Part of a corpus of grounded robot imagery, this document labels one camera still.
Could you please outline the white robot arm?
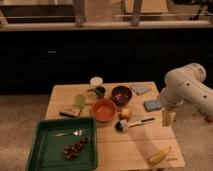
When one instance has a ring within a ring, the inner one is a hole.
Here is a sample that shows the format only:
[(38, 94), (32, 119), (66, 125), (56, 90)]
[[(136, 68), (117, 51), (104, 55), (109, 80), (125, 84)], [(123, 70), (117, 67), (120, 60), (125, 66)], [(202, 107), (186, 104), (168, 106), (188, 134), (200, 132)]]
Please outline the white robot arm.
[(187, 100), (200, 109), (207, 123), (213, 123), (213, 89), (204, 84), (205, 79), (206, 70), (198, 63), (170, 70), (159, 94), (162, 106), (171, 110)]

